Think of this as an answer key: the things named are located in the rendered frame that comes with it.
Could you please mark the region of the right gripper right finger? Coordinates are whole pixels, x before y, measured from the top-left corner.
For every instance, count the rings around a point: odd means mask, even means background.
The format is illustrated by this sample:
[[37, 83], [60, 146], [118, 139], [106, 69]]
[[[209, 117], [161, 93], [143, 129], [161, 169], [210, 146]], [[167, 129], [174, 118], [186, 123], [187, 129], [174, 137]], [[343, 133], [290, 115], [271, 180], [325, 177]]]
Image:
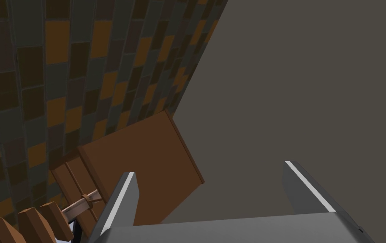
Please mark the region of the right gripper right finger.
[[284, 162], [282, 184], [295, 214], [336, 212], [291, 161]]

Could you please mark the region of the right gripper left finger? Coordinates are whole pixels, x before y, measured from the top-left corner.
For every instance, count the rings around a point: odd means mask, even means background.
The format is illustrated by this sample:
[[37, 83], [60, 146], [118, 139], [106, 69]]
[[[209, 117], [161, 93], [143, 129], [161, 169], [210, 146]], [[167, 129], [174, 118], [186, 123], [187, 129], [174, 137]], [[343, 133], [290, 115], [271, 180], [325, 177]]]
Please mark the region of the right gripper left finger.
[[136, 173], [125, 172], [95, 224], [91, 238], [98, 238], [111, 228], [133, 226], [138, 200]]

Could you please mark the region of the brown wooden cabinet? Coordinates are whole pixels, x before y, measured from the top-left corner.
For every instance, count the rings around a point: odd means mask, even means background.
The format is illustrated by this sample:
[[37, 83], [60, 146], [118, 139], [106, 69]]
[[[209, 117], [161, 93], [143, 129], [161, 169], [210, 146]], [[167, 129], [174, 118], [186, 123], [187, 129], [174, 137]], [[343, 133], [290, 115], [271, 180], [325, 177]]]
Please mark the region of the brown wooden cabinet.
[[168, 110], [75, 147], [49, 169], [70, 205], [99, 191], [102, 201], [78, 216], [87, 237], [124, 173], [134, 172], [139, 187], [134, 225], [161, 223], [204, 183]]

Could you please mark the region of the brown wooden chair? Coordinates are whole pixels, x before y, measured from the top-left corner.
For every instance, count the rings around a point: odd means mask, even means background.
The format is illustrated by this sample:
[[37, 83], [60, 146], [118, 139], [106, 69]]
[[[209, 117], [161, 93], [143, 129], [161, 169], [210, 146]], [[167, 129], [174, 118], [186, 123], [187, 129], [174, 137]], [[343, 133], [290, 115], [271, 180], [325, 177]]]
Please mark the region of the brown wooden chair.
[[4, 218], [0, 218], [0, 243], [57, 243], [79, 239], [70, 228], [70, 223], [85, 211], [92, 212], [93, 206], [102, 201], [95, 190], [84, 194], [77, 202], [60, 210], [54, 202], [46, 203], [39, 209], [28, 208], [18, 214], [19, 229]]

